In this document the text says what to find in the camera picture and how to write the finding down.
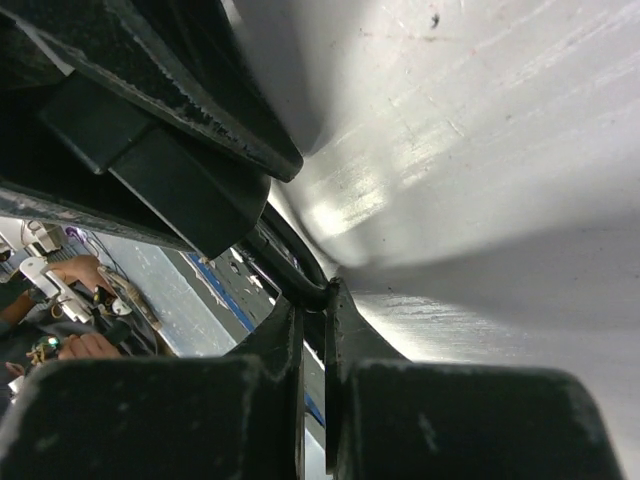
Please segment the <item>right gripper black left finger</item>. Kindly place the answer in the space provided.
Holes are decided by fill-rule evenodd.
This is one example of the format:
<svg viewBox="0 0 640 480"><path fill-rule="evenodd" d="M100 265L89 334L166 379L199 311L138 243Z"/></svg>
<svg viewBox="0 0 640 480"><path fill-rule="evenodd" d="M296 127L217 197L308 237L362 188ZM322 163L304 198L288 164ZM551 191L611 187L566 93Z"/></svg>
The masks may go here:
<svg viewBox="0 0 640 480"><path fill-rule="evenodd" d="M53 361L1 425L5 479L300 479L302 319L279 300L221 357Z"/></svg>

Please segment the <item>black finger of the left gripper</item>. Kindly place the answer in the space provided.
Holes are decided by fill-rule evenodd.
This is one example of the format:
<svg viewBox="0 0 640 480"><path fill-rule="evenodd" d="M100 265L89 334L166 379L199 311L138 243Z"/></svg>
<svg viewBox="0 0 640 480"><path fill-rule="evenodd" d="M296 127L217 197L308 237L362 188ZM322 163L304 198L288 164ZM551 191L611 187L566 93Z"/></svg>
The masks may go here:
<svg viewBox="0 0 640 480"><path fill-rule="evenodd" d="M24 186L1 182L1 214L139 241L176 251L194 248L141 201L133 198L78 202Z"/></svg>
<svg viewBox="0 0 640 480"><path fill-rule="evenodd" d="M201 142L292 180L302 155L259 92L219 1L4 1L74 68Z"/></svg>

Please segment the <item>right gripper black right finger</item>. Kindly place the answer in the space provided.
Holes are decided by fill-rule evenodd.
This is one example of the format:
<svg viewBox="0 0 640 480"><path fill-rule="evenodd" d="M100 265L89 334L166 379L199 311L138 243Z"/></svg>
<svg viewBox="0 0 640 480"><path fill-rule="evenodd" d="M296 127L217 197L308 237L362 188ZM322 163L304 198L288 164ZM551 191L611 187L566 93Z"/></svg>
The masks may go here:
<svg viewBox="0 0 640 480"><path fill-rule="evenodd" d="M336 479L619 479L599 408L556 369L414 362L328 289L326 468Z"/></svg>

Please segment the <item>black padlock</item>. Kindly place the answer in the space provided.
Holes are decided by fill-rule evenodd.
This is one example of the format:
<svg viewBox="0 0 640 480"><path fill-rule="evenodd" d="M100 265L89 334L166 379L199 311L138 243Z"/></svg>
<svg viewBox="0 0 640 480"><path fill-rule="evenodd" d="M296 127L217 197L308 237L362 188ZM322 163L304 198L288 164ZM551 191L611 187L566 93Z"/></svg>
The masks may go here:
<svg viewBox="0 0 640 480"><path fill-rule="evenodd" d="M327 307L329 281L268 202L271 179L73 74L38 119L93 174L118 180L194 251L213 259L231 246L293 303Z"/></svg>

